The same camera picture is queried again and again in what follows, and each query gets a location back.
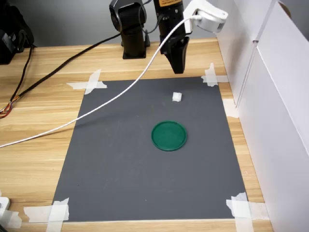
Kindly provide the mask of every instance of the white cube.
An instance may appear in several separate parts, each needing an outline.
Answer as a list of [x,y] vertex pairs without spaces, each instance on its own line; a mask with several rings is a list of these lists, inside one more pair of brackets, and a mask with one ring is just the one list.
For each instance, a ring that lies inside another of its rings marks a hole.
[[182,93],[173,93],[173,102],[180,102],[182,100]]

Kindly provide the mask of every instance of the black cable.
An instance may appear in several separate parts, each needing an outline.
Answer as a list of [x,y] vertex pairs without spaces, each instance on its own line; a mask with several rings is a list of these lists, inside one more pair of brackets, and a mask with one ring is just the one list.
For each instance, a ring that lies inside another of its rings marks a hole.
[[162,14],[159,15],[159,17],[158,17],[158,19],[157,19],[157,22],[156,22],[156,26],[154,27],[154,29],[151,30],[150,32],[144,31],[144,29],[143,29],[143,27],[142,27],[142,24],[141,24],[141,21],[140,21],[140,10],[141,10],[141,8],[142,8],[144,5],[146,5],[146,4],[150,3],[150,2],[151,2],[151,0],[147,0],[147,1],[146,1],[145,3],[143,3],[143,4],[140,6],[140,8],[139,8],[139,23],[140,23],[140,28],[142,29],[142,31],[143,31],[145,34],[153,33],[153,32],[157,29],[157,27],[159,26],[160,21],[161,21],[162,18],[163,18],[163,15],[162,15]]
[[40,79],[39,81],[37,81],[36,83],[34,83],[33,85],[31,85],[29,88],[27,88],[25,91],[23,91],[21,94],[19,94],[20,97],[22,97],[23,95],[25,95],[26,93],[28,93],[30,90],[34,89],[36,86],[38,86],[40,83],[42,83],[43,81],[47,80],[49,77],[53,76],[55,73],[57,73],[58,71],[60,71],[62,68],[64,68],[67,64],[69,64],[72,60],[78,58],[79,56],[81,56],[82,54],[90,51],[91,49],[99,46],[102,43],[105,43],[109,40],[112,40],[116,37],[120,36],[120,33],[117,35],[114,35],[108,39],[102,40],[88,48],[86,48],[85,50],[79,52],[78,54],[72,56],[71,58],[67,59],[66,61],[64,61],[58,68],[56,68],[55,70],[53,70],[51,73],[47,74],[45,77],[43,77],[42,79]]
[[28,64],[29,64],[29,62],[30,62],[30,58],[31,58],[31,54],[32,54],[32,52],[33,52],[33,49],[34,49],[34,46],[31,45],[31,46],[30,46],[30,51],[29,51],[29,56],[28,56],[28,59],[27,59],[27,62],[26,62],[26,64],[25,64],[25,66],[24,66],[23,74],[21,75],[21,79],[20,79],[20,81],[19,81],[19,84],[18,84],[18,86],[17,86],[15,92],[13,93],[13,95],[12,95],[12,97],[11,97],[11,99],[10,99],[10,102],[13,101],[13,99],[14,99],[14,97],[16,96],[16,94],[17,94],[17,92],[18,92],[18,90],[19,90],[21,84],[22,84],[23,81],[24,81],[25,74],[26,74],[26,69],[27,69],[27,66],[28,66]]

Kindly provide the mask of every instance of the masking tape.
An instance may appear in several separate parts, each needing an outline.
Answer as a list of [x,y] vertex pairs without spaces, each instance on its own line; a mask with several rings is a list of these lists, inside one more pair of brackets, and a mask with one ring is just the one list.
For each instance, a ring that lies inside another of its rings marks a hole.
[[228,83],[228,78],[226,75],[216,76],[213,63],[211,63],[209,69],[205,70],[205,76],[202,76],[201,78],[203,79],[203,83],[207,83],[210,87],[217,86],[218,83]]
[[102,81],[98,81],[100,77],[101,69],[96,70],[90,75],[88,82],[71,82],[67,83],[73,89],[85,89],[85,95],[91,93],[95,88],[107,88]]
[[63,221],[69,220],[69,198],[50,206],[24,207],[29,223],[48,223],[46,232],[60,232]]
[[19,212],[4,210],[0,217],[0,225],[4,228],[19,229],[21,227],[21,218],[18,216]]
[[255,203],[247,201],[245,192],[226,200],[226,205],[230,208],[237,232],[253,232],[253,219],[269,220],[265,203]]
[[238,110],[236,109],[234,99],[223,99],[223,106],[226,116],[235,118],[239,117],[239,113]]

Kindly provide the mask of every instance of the green lid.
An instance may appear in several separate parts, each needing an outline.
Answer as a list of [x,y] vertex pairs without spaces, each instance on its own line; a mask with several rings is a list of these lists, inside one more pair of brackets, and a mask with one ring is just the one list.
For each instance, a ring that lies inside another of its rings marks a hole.
[[178,122],[163,121],[153,128],[151,139],[160,150],[175,151],[185,144],[187,131]]

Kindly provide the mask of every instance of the black stand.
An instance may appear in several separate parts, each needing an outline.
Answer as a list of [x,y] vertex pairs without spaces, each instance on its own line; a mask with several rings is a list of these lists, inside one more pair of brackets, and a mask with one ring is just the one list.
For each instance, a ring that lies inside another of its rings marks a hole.
[[123,59],[146,58],[146,48],[150,46],[148,34],[146,33],[144,40],[142,31],[146,22],[146,12],[141,8],[142,2],[133,0],[131,3],[122,1],[111,3],[112,23],[121,34]]

